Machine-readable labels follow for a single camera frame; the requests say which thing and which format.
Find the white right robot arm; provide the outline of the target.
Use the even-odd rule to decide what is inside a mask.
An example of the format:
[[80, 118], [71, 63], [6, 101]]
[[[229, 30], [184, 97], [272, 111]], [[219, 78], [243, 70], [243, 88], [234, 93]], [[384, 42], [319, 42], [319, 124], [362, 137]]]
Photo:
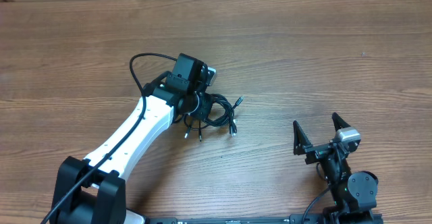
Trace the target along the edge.
[[324, 189], [302, 214], [291, 214], [290, 223], [382, 223], [381, 214], [374, 214], [379, 180], [370, 171], [351, 172], [348, 155], [360, 145], [358, 130], [336, 112], [331, 116], [335, 136], [327, 144], [313, 145], [297, 121], [293, 122], [295, 155], [304, 155], [307, 165], [315, 164]]

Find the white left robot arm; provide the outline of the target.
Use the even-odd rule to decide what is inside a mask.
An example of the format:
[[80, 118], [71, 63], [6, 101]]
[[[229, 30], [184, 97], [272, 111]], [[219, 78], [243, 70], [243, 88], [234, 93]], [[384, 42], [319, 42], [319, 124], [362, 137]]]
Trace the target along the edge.
[[204, 119], [211, 110], [205, 90], [217, 72], [179, 54], [173, 70], [139, 85], [141, 97], [121, 126], [82, 160], [59, 166], [50, 212], [43, 223], [146, 223], [126, 206], [126, 182], [152, 142], [179, 115]]

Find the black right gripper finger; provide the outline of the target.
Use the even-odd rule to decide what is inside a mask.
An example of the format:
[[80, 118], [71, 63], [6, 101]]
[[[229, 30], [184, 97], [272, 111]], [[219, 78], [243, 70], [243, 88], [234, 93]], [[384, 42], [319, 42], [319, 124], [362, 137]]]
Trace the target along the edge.
[[313, 145], [307, 138], [303, 129], [297, 121], [293, 121], [293, 129], [294, 129], [294, 146], [293, 153], [295, 155], [304, 155], [307, 152], [308, 148], [311, 148]]
[[335, 131], [350, 127], [350, 124], [345, 122], [336, 112], [332, 113], [331, 118], [333, 121]]

